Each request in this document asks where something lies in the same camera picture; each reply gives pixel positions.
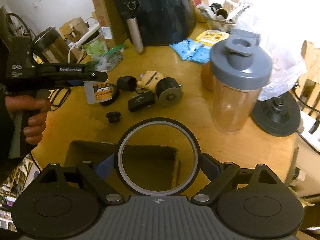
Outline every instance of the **white power cord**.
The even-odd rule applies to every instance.
[[[69,49],[69,52],[68,52],[68,64],[70,64],[70,53],[71,53],[71,50],[74,49],[76,47],[76,45],[73,45],[71,46],[71,48]]]

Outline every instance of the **yellow packet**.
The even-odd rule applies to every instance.
[[[229,38],[229,36],[229,33],[224,33],[215,30],[207,30],[201,33],[198,37],[196,37],[195,42],[201,42],[204,45],[213,46],[218,41],[223,41]]]

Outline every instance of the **metal screw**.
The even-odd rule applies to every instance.
[[[208,195],[205,195],[205,194],[198,194],[198,195],[195,195],[194,199],[198,202],[206,202],[208,201],[210,198]]]
[[[121,195],[119,194],[109,194],[106,196],[106,200],[110,201],[110,202],[117,202],[119,200],[121,200]]]

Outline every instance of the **metal cylinder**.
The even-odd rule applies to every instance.
[[[141,53],[143,51],[143,43],[142,43],[140,31],[139,31],[137,18],[127,19],[127,24],[130,31],[130,36],[131,36],[134,49],[137,53]]]

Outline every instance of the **blue packet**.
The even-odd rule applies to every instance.
[[[202,43],[200,42],[195,42],[192,39],[185,39],[184,41],[170,45],[170,47],[178,53],[182,60],[190,60],[201,45]]]
[[[211,46],[201,44],[201,47],[195,52],[190,60],[201,65],[206,64],[210,60],[211,48]]]

